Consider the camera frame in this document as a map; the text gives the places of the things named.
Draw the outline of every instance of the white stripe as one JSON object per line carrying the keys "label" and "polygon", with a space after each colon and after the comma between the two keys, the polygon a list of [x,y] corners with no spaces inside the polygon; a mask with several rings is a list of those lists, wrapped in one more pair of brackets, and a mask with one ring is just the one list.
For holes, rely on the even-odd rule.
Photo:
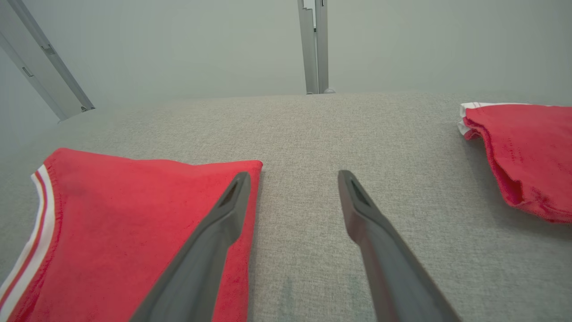
{"label": "white stripe", "polygon": [[40,235],[38,247],[36,248],[36,251],[32,255],[32,258],[28,263],[26,270],[24,270],[24,273],[22,274],[18,282],[16,282],[14,288],[12,289],[12,292],[10,292],[10,295],[8,295],[8,298],[4,302],[4,306],[0,311],[0,322],[5,322],[8,320],[10,314],[12,313],[12,310],[16,306],[16,303],[18,303],[18,300],[26,290],[28,284],[30,284],[30,281],[34,277],[35,273],[38,271],[38,268],[40,264],[42,264],[43,258],[47,253],[48,247],[50,246],[51,237],[54,233],[54,224],[55,224],[54,193],[51,187],[50,176],[47,174],[47,169],[44,165],[42,165],[38,169],[38,173],[43,180],[44,186],[46,187],[47,200],[46,201],[43,200],[42,186],[40,182],[33,175],[32,180],[36,184],[36,189],[38,190],[38,195],[40,198],[40,207],[38,209],[38,215],[36,217],[34,231],[32,232],[32,235],[30,236],[28,243],[24,247],[22,254],[20,254],[20,258],[18,258],[16,266],[8,276],[8,280],[10,280],[10,282],[6,280],[4,284],[2,284],[3,292],[5,292],[8,285],[10,285],[11,281],[14,279],[14,276],[18,273],[20,267],[22,266],[24,260],[26,259],[27,255],[30,252],[30,248],[34,243],[36,235],[38,234],[38,228],[40,222],[39,219],[42,215],[43,203],[47,202],[46,214],[43,220],[42,233]]}
{"label": "white stripe", "polygon": [[8,286],[10,286],[10,284],[14,280],[14,277],[16,277],[16,274],[18,274],[18,272],[20,271],[20,268],[24,264],[26,257],[28,257],[28,254],[30,253],[30,249],[32,247],[32,244],[34,243],[36,235],[38,234],[39,222],[40,222],[40,217],[42,215],[43,203],[44,203],[43,191],[42,191],[42,185],[40,184],[38,178],[36,178],[35,173],[31,176],[31,178],[36,186],[36,190],[38,191],[38,197],[39,197],[38,214],[36,215],[34,230],[32,230],[30,239],[28,240],[28,242],[24,246],[24,249],[20,253],[20,257],[18,257],[18,260],[16,261],[16,264],[12,268],[10,274],[8,275],[8,278],[4,281],[4,283],[0,287],[0,299],[4,296],[4,293],[6,293],[6,289],[8,288]]}

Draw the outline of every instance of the crumpled red towel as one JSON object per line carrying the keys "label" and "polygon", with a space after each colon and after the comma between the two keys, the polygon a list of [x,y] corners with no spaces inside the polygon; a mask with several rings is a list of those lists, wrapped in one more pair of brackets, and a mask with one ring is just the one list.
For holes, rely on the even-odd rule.
{"label": "crumpled red towel", "polygon": [[483,138],[510,206],[572,222],[572,107],[465,103],[461,116],[464,137]]}
{"label": "crumpled red towel", "polygon": [[247,320],[262,162],[191,166],[58,149],[32,175],[35,228],[0,288],[0,321],[128,321],[236,174],[251,193],[213,321]]}

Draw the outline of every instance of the metal frame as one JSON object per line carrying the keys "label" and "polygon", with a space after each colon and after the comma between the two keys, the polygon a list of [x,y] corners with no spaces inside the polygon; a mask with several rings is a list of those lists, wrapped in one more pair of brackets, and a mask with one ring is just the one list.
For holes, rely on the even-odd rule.
{"label": "metal frame", "polygon": [[34,73],[30,70],[30,68],[24,63],[24,61],[20,58],[18,53],[12,48],[12,45],[8,42],[8,40],[4,37],[4,35],[0,32],[0,47],[4,49],[8,57],[16,64],[16,66],[20,69],[20,72],[26,77],[28,82],[34,87],[36,92],[46,101],[46,104],[51,108],[51,110],[55,113],[55,115],[59,118],[60,121],[67,119],[67,116],[63,113],[61,107],[54,101],[54,99],[50,96],[50,94],[46,91],[46,89],[40,84],[38,79],[34,76]]}
{"label": "metal frame", "polygon": [[328,0],[315,0],[316,3],[316,38],[318,89],[323,94],[328,83]]}
{"label": "metal frame", "polygon": [[306,75],[306,93],[318,94],[318,75],[316,67],[316,46],[314,44],[314,16],[312,9],[304,8],[304,0],[298,1],[300,35],[302,37],[302,55]]}
{"label": "metal frame", "polygon": [[87,95],[85,95],[85,92],[81,89],[72,73],[70,73],[66,65],[63,63],[58,53],[50,44],[50,41],[47,39],[46,35],[43,33],[34,17],[32,17],[32,14],[28,11],[28,8],[24,5],[22,0],[8,0],[8,3],[12,6],[20,20],[26,26],[26,29],[30,32],[32,37],[34,37],[38,45],[42,48],[44,54],[46,54],[46,57],[50,60],[51,64],[63,78],[64,82],[69,86],[80,103],[87,109],[93,109],[94,107],[92,102],[89,100]]}

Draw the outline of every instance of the white trim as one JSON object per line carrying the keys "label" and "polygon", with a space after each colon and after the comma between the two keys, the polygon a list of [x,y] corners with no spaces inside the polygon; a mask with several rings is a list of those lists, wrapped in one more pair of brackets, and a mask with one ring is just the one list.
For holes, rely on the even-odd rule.
{"label": "white trim", "polygon": [[72,73],[66,67],[66,64],[63,63],[62,59],[55,51],[54,46],[47,39],[46,35],[43,33],[34,17],[32,17],[32,14],[28,11],[28,8],[24,2],[22,2],[22,0],[8,0],[8,3],[10,6],[12,6],[12,9],[14,9],[32,37],[34,37],[38,43],[38,46],[43,49],[42,51],[46,54],[47,59],[50,60],[51,64],[62,77],[63,81],[66,82],[69,89],[71,89],[71,91],[77,97],[77,100],[80,101],[81,105],[86,109],[93,109],[92,102],[89,100],[88,96],[85,95],[85,92],[81,89]]}
{"label": "white trim", "polygon": [[[470,103],[463,103],[461,104],[461,110],[459,112],[461,118],[466,117],[467,116],[467,109],[470,108],[479,108],[479,107],[485,107],[485,106],[493,106],[493,105],[530,105],[530,104],[526,104],[526,103],[480,103],[480,102],[470,102]],[[463,122],[463,120],[461,120],[459,123],[457,123],[457,127],[459,128],[459,132],[461,132],[462,135],[465,135],[465,133],[467,133],[471,128],[466,126]]]}
{"label": "white trim", "polygon": [[54,225],[55,225],[54,194],[46,166],[42,165],[38,169],[38,173],[43,180],[44,186],[46,187],[47,200],[45,201],[43,200],[42,185],[40,184],[39,180],[35,177],[35,175],[32,175],[31,176],[32,181],[36,185],[36,189],[38,190],[38,195],[40,200],[38,207],[38,215],[36,216],[34,230],[32,231],[32,235],[30,236],[28,243],[26,243],[26,246],[24,246],[24,250],[20,254],[18,261],[16,261],[16,265],[14,265],[12,272],[10,272],[10,275],[8,275],[8,278],[2,284],[2,288],[0,288],[1,295],[4,294],[8,286],[12,283],[14,277],[18,274],[18,271],[22,267],[24,261],[26,260],[26,257],[30,253],[30,249],[38,234],[39,224],[42,217],[43,203],[47,202],[46,214],[43,219],[43,229],[40,234],[38,247],[36,248],[34,254],[32,255],[32,258],[28,263],[27,268],[24,270],[24,273],[22,274],[20,279],[16,282],[14,288],[12,289],[12,291],[8,295],[8,298],[4,302],[4,305],[0,311],[0,322],[5,322],[8,320],[10,314],[12,313],[12,310],[18,303],[18,300],[26,290],[28,284],[30,284],[32,278],[34,278],[34,275],[38,271],[38,268],[40,264],[42,264],[43,258],[47,253],[47,250],[51,243],[52,235],[54,233]]}

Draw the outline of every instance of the metal bracket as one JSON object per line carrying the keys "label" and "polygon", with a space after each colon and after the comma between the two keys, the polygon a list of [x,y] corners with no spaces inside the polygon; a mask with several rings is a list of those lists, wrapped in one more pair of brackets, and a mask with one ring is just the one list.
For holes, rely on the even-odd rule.
{"label": "metal bracket", "polygon": [[31,74],[30,72],[28,72],[28,70],[27,70],[25,67],[22,67],[22,69],[24,70],[24,72],[26,73],[26,75],[28,75],[28,77],[34,76],[34,75]]}
{"label": "metal bracket", "polygon": [[55,54],[55,51],[54,51],[54,49],[51,47],[50,44],[48,44],[48,48],[44,48],[43,46],[40,46],[40,47],[42,48],[43,52],[44,52],[46,55],[53,55],[53,54]]}
{"label": "metal bracket", "polygon": [[302,56],[306,76],[306,94],[318,94],[318,75],[316,67],[316,46],[314,44],[314,17],[312,9],[304,8],[304,0],[298,0],[300,35],[302,37]]}

